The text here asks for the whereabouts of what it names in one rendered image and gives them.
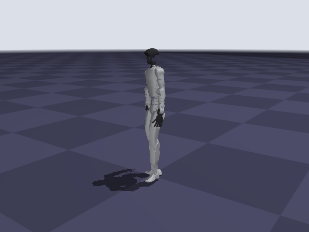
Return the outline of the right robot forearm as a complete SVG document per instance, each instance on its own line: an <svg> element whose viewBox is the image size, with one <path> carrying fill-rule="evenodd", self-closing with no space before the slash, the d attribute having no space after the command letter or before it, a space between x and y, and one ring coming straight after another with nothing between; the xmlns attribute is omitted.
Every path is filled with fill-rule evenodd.
<svg viewBox="0 0 309 232"><path fill-rule="evenodd" d="M145 93L145 97L146 97L145 104L148 105L148 109L150 109L151 97L149 97L149 94L146 94L146 93Z"/></svg>

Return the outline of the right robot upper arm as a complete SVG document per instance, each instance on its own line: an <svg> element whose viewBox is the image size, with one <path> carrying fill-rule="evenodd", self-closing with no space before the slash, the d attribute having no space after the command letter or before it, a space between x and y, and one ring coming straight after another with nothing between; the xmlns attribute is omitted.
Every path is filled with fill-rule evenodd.
<svg viewBox="0 0 309 232"><path fill-rule="evenodd" d="M146 71L144 72L144 74L146 74ZM147 87L145 87L144 91L145 91L146 94L148 94L148 89L147 89Z"/></svg>

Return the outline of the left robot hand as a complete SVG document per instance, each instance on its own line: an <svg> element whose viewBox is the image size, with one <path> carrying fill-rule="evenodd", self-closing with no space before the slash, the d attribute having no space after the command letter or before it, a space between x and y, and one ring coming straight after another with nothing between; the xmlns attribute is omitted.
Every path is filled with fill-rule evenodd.
<svg viewBox="0 0 309 232"><path fill-rule="evenodd" d="M155 121L156 121L156 123L155 123L155 125L154 125L154 127L156 126L156 127L161 127L162 126L162 123L163 123L163 117L162 117L162 115L164 114L160 114L159 113L160 112L160 109L158 109L158 111L157 111L157 114L158 114L158 116L156 117L156 119L152 122L152 123L154 123Z"/></svg>

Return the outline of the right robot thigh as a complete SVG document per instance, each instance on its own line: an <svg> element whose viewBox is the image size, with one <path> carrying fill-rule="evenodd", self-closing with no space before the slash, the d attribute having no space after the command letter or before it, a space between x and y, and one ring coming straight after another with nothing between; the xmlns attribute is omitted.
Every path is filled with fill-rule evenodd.
<svg viewBox="0 0 309 232"><path fill-rule="evenodd" d="M150 113L150 110L147 110L146 111L146 115L145 115L145 124L144 124L144 126L145 126L145 133L146 133L148 141L149 141L149 125L150 125L151 116L152 116L152 114ZM157 141L159 142L159 140L157 140Z"/></svg>

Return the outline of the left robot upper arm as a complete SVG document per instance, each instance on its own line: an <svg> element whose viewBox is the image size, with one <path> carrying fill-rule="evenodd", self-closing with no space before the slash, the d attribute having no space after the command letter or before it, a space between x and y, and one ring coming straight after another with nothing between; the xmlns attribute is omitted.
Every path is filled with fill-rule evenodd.
<svg viewBox="0 0 309 232"><path fill-rule="evenodd" d="M155 75L157 76L157 82L159 88L156 90L156 93L160 95L160 89L165 89L165 81L164 81L164 69L163 68L155 68Z"/></svg>

